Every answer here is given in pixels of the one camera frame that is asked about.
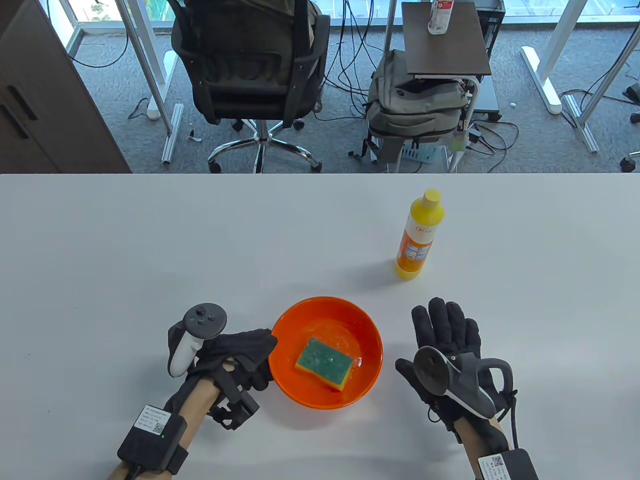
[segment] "hand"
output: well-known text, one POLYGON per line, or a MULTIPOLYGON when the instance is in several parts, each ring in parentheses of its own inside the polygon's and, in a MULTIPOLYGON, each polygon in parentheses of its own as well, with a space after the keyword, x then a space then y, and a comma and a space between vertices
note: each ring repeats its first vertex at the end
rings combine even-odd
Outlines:
MULTIPOLYGON (((198 363, 187 370, 190 376, 217 369, 228 362, 233 365, 231 375, 237 386, 243 390, 255 388, 262 391, 273 380, 267 358, 276 348, 278 339, 268 328, 259 328, 249 332, 219 335, 214 339, 205 340, 196 357, 198 363)), ((224 399, 224 392, 218 398, 218 403, 224 399)))
POLYGON ((198 362, 189 367, 185 382, 164 409, 179 412, 196 384, 202 378, 211 378, 220 394, 209 415, 225 428, 237 428, 258 409, 247 391, 264 390, 273 380, 267 359, 277 342, 266 328, 205 340, 196 354, 198 362), (229 410, 217 406, 226 397, 229 410))
MULTIPOLYGON (((480 358, 481 340, 478 325, 475 320, 465 318, 457 303, 450 301, 445 304, 442 298, 433 298, 429 302, 429 312, 419 305, 411 311, 411 317, 419 348, 431 346, 447 357, 473 352, 480 358)), ((462 417, 475 417, 451 398, 430 394, 416 377, 413 363, 409 360, 399 358, 396 361, 396 370, 409 382, 420 399, 438 414, 447 430, 453 431, 456 437, 458 435, 454 429, 454 422, 462 417)), ((493 399, 498 411, 507 406, 505 400, 496 391, 489 370, 479 372, 478 383, 493 399)), ((472 421, 474 425, 478 423, 476 419, 472 421)))

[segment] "orange bowl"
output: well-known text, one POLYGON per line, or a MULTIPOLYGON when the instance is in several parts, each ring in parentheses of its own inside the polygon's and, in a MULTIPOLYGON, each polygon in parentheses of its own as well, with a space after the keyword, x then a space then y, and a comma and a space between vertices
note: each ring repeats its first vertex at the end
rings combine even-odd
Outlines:
POLYGON ((269 356, 273 379, 292 400, 309 408, 335 410, 370 391, 382 369, 382 339, 373 320, 359 307, 333 297, 303 300, 284 312, 273 327, 278 346, 269 356), (310 338, 354 359, 342 392, 295 368, 310 338))

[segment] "black office chair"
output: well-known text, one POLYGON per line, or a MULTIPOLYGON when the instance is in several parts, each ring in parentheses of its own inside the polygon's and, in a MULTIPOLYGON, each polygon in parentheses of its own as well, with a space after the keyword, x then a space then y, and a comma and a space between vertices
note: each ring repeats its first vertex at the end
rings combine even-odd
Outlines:
POLYGON ((312 171, 320 172, 322 162, 310 152, 274 135, 316 105, 326 65, 329 16, 315 16, 311 35, 308 0, 293 0, 290 15, 259 1, 186 0, 185 7, 168 1, 176 16, 172 47, 193 85, 196 108, 214 125, 222 118, 247 119, 242 123, 254 133, 213 150, 209 171, 221 171, 216 162, 220 154, 257 145, 253 171, 260 173, 271 145, 301 156, 312 171), (267 120, 279 123, 269 129, 267 120))

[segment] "spray bottle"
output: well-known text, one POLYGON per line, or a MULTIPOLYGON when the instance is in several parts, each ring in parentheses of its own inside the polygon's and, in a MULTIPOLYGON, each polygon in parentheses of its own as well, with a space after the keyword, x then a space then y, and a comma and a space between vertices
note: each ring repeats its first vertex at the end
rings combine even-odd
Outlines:
POLYGON ((432 35, 442 35, 447 32, 449 19, 453 10, 454 0, 434 0, 431 5, 431 20, 427 25, 427 30, 432 35))
POLYGON ((400 277, 410 280, 422 271, 444 214, 442 194, 437 190, 427 190, 411 204, 396 257, 396 271, 400 277))

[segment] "green sponge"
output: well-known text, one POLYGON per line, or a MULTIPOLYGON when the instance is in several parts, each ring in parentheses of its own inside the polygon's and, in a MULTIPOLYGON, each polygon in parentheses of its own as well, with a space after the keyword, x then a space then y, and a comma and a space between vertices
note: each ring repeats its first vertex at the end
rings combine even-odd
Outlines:
POLYGON ((353 359, 311 338, 296 362, 296 368, 318 377, 327 385, 344 390, 351 373, 353 359))

